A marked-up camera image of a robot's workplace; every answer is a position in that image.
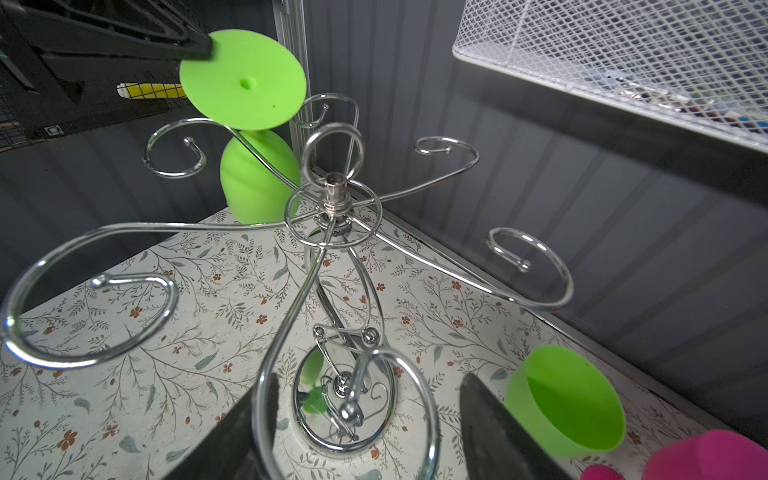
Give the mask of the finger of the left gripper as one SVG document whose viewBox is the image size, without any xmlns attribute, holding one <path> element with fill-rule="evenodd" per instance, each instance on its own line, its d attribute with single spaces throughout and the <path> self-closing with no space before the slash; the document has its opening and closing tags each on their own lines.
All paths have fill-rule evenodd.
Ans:
<svg viewBox="0 0 768 480">
<path fill-rule="evenodd" d="M 207 59 L 212 39 L 179 1 L 3 1 L 1 33 L 50 54 Z"/>
</svg>

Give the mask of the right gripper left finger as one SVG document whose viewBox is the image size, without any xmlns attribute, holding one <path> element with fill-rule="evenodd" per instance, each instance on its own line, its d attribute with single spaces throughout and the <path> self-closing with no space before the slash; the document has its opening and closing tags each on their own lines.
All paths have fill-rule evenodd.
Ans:
<svg viewBox="0 0 768 480">
<path fill-rule="evenodd" d="M 256 451 L 251 397 L 241 398 L 165 479 L 270 479 Z"/>
</svg>

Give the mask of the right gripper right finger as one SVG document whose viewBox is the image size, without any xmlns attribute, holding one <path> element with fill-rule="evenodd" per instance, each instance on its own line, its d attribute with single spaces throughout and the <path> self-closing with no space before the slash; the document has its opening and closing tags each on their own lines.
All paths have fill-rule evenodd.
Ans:
<svg viewBox="0 0 768 480">
<path fill-rule="evenodd" d="M 474 374 L 462 379 L 459 410 L 470 479 L 569 477 Z"/>
</svg>

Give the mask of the yellow-green wine glass front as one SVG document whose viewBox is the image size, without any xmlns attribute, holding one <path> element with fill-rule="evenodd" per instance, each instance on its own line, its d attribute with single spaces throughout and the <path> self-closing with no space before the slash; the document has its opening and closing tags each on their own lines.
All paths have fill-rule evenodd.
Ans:
<svg viewBox="0 0 768 480">
<path fill-rule="evenodd" d="M 578 353 L 557 345 L 531 351 L 511 375 L 504 405 L 556 458 L 613 451 L 627 433 L 623 405 L 607 377 Z"/>
</svg>

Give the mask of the green wine glass back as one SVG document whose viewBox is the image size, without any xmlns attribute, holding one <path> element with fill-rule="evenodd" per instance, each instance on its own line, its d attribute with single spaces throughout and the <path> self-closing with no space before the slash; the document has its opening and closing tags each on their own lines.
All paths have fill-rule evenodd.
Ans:
<svg viewBox="0 0 768 480">
<path fill-rule="evenodd" d="M 187 98 L 207 118 L 240 132 L 294 187 L 299 186 L 298 161 L 274 129 L 288 123 L 305 100 L 301 64 L 288 49 L 260 33 L 228 29 L 210 37 L 210 59 L 181 62 L 180 81 Z M 294 190 L 235 138 L 222 153 L 220 181 L 228 208 L 241 224 L 282 221 Z"/>
</svg>

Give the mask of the chrome wine glass rack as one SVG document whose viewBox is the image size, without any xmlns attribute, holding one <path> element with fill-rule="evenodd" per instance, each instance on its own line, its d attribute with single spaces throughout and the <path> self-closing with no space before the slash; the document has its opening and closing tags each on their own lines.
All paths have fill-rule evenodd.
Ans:
<svg viewBox="0 0 768 480">
<path fill-rule="evenodd" d="M 297 242 L 304 244 L 310 251 L 316 251 L 317 256 L 314 259 L 314 263 L 310 265 L 306 280 L 301 287 L 297 297 L 294 299 L 283 323 L 278 330 L 275 339 L 270 345 L 267 354 L 262 362 L 259 370 L 259 377 L 252 390 L 252 438 L 254 440 L 254 446 L 256 449 L 256 455 L 258 458 L 258 468 L 260 468 L 260 474 L 265 475 L 265 478 L 270 479 L 284 479 L 282 476 L 277 461 L 272 451 L 272 437 L 269 435 L 269 429 L 267 425 L 266 415 L 268 414 L 268 393 L 271 386 L 271 380 L 268 375 L 272 373 L 274 369 L 278 354 L 284 346 L 284 343 L 290 333 L 292 326 L 294 325 L 296 318 L 306 301 L 311 289 L 318 281 L 318 275 L 325 254 L 328 250 L 344 250 L 349 255 L 356 254 L 354 246 L 364 243 L 369 240 L 370 237 L 375 236 L 377 239 L 387 243 L 391 247 L 400 251 L 401 253 L 409 256 L 410 258 L 421 262 L 431 268 L 440 270 L 445 275 L 448 275 L 460 282 L 465 282 L 472 285 L 474 288 L 482 290 L 488 295 L 504 299 L 505 301 L 518 304 L 520 307 L 531 311 L 544 311 L 553 312 L 565 305 L 567 305 L 574 295 L 574 281 L 572 275 L 562 261 L 562 259 L 549 247 L 541 243 L 540 240 L 529 236 L 525 232 L 516 230 L 513 228 L 495 228 L 488 232 L 486 243 L 488 248 L 491 249 L 497 256 L 503 258 L 508 263 L 516 266 L 521 272 L 526 272 L 530 268 L 530 263 L 507 249 L 501 247 L 495 240 L 497 234 L 510 235 L 519 240 L 525 241 L 527 244 L 536 247 L 540 250 L 548 260 L 557 269 L 560 279 L 564 283 L 564 295 L 553 302 L 542 303 L 536 302 L 526 297 L 518 296 L 514 293 L 510 293 L 496 288 L 491 288 L 486 283 L 478 281 L 472 281 L 461 274 L 449 269 L 445 269 L 442 266 L 429 261 L 425 257 L 420 256 L 414 251 L 400 245 L 391 237 L 384 233 L 379 233 L 380 224 L 383 220 L 384 209 L 383 202 L 387 202 L 394 199 L 403 198 L 411 194 L 426 190 L 434 185 L 442 183 L 443 181 L 460 175 L 465 171 L 468 171 L 476 163 L 479 162 L 480 156 L 471 144 L 460 141 L 457 139 L 445 137 L 445 136 L 427 136 L 419 138 L 414 144 L 414 150 L 420 155 L 430 156 L 437 154 L 450 154 L 454 148 L 462 148 L 473 155 L 473 159 L 466 163 L 464 166 L 456 171 L 446 174 L 442 177 L 430 180 L 423 184 L 414 186 L 410 189 L 402 190 L 399 192 L 387 194 L 384 196 L 377 195 L 368 186 L 355 180 L 358 170 L 362 167 L 364 160 L 364 142 L 360 131 L 357 129 L 359 107 L 353 99 L 341 95 L 341 94 L 317 94 L 304 100 L 297 113 L 306 106 L 315 101 L 320 100 L 341 100 L 349 103 L 355 108 L 355 121 L 353 124 L 336 122 L 328 123 L 323 126 L 319 126 L 319 122 L 324 118 L 323 113 L 317 122 L 302 123 L 301 128 L 315 128 L 316 131 L 309 136 L 305 142 L 302 150 L 302 156 L 299 159 L 299 166 L 302 175 L 306 177 L 309 184 L 299 186 L 296 182 L 291 181 L 288 177 L 278 171 L 274 165 L 272 165 L 266 157 L 254 147 L 243 135 L 242 131 L 233 129 L 232 127 L 222 125 L 209 118 L 189 118 L 182 119 L 176 122 L 164 125 L 155 131 L 147 140 L 146 146 L 142 153 L 142 160 L 147 168 L 152 171 L 156 176 L 169 179 L 183 179 L 192 177 L 200 171 L 202 171 L 207 164 L 207 157 L 202 150 L 196 145 L 194 139 L 185 137 L 184 143 L 197 155 L 197 163 L 181 172 L 164 172 L 154 168 L 151 162 L 150 153 L 155 145 L 165 134 L 183 128 L 192 124 L 206 124 L 221 127 L 227 130 L 231 136 L 239 142 L 243 147 L 270 172 L 275 178 L 291 189 L 291 195 L 287 200 L 284 210 L 284 219 L 281 222 L 263 223 L 263 224 L 247 224 L 247 225 L 220 225 L 205 223 L 173 223 L 173 222 L 129 222 L 119 223 L 114 225 L 107 225 L 98 229 L 92 230 L 84 235 L 81 235 L 73 240 L 62 244 L 58 248 L 52 250 L 35 264 L 29 267 L 8 290 L 8 293 L 3 300 L 1 306 L 1 315 L 3 316 L 3 323 L 1 325 L 1 338 L 5 342 L 6 347 L 18 358 L 24 362 L 32 365 L 39 366 L 41 368 L 50 369 L 79 369 L 90 367 L 96 364 L 100 364 L 111 360 L 117 356 L 126 354 L 138 347 L 146 341 L 149 337 L 153 336 L 159 330 L 161 330 L 165 324 L 172 317 L 175 309 L 177 308 L 179 300 L 179 292 L 175 283 L 167 276 L 161 273 L 157 274 L 126 274 L 111 276 L 106 273 L 93 277 L 91 285 L 94 288 L 103 288 L 104 286 L 114 286 L 122 284 L 152 284 L 162 288 L 166 292 L 166 299 L 162 309 L 150 320 L 139 334 L 131 337 L 129 340 L 111 348 L 94 353 L 93 355 L 84 356 L 55 356 L 45 351 L 38 350 L 28 343 L 27 336 L 23 334 L 22 327 L 20 326 L 20 309 L 24 306 L 26 298 L 31 289 L 34 288 L 37 281 L 42 277 L 45 272 L 54 264 L 61 261 L 68 255 L 76 252 L 79 248 L 88 245 L 92 242 L 106 238 L 108 236 L 122 234 L 122 233 L 178 233 L 184 231 L 258 231 L 258 230 L 270 230 L 287 228 L 289 233 L 296 238 Z M 349 155 L 347 160 L 347 166 L 345 167 L 346 173 L 340 174 L 338 172 L 331 172 L 323 177 L 313 176 L 312 162 L 310 161 L 310 154 L 315 150 L 316 144 L 318 144 L 325 137 L 333 134 L 343 133 L 350 137 Z M 349 186 L 353 186 L 357 189 L 367 192 L 368 199 L 353 202 L 348 192 Z M 302 196 L 308 201 L 314 204 L 314 210 L 307 211 L 303 215 L 292 216 L 293 203 L 296 196 Z M 375 222 L 369 225 L 361 218 L 358 218 L 355 211 L 359 208 L 371 207 L 377 210 L 377 216 Z M 300 223 L 307 219 L 311 219 L 318 226 L 319 231 L 324 232 L 322 242 L 312 242 L 313 235 L 310 237 L 302 237 L 300 232 L 295 229 L 295 223 Z M 365 234 L 354 240 L 344 240 L 344 232 L 351 231 L 352 224 L 358 225 L 365 231 Z M 426 415 L 427 425 L 427 447 L 425 451 L 425 457 L 422 461 L 422 465 L 419 470 L 420 479 L 434 479 L 434 476 L 438 467 L 439 456 L 439 438 L 440 429 L 438 425 L 438 411 L 437 405 L 433 398 L 431 391 L 425 384 L 425 379 L 420 371 L 417 371 L 415 364 L 409 361 L 407 358 L 402 357 L 399 352 L 391 347 L 376 346 L 368 347 L 361 351 L 361 353 L 355 364 L 354 375 L 348 381 L 349 390 L 342 405 L 341 414 L 344 422 L 351 422 L 352 420 L 363 420 L 362 410 L 359 408 L 358 392 L 357 389 L 362 388 L 364 374 L 367 371 L 369 363 L 372 361 L 378 361 L 385 359 L 390 362 L 394 362 L 395 365 L 405 369 L 406 373 L 410 375 L 412 381 L 419 389 L 419 394 L 424 402 L 424 410 Z"/>
</svg>

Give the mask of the pink wine glass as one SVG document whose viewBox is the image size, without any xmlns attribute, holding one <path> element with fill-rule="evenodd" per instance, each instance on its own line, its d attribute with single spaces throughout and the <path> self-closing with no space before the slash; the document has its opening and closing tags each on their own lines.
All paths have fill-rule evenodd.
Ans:
<svg viewBox="0 0 768 480">
<path fill-rule="evenodd" d="M 643 479 L 766 479 L 767 450 L 738 433 L 712 430 L 654 453 Z"/>
</svg>

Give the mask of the yellow marker in basket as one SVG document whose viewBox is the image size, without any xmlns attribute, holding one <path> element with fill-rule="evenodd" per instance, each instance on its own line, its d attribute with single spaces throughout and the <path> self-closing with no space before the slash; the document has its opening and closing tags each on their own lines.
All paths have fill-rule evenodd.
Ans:
<svg viewBox="0 0 768 480">
<path fill-rule="evenodd" d="M 158 100 L 185 98 L 181 84 L 170 83 L 120 83 L 117 94 L 128 100 Z"/>
</svg>

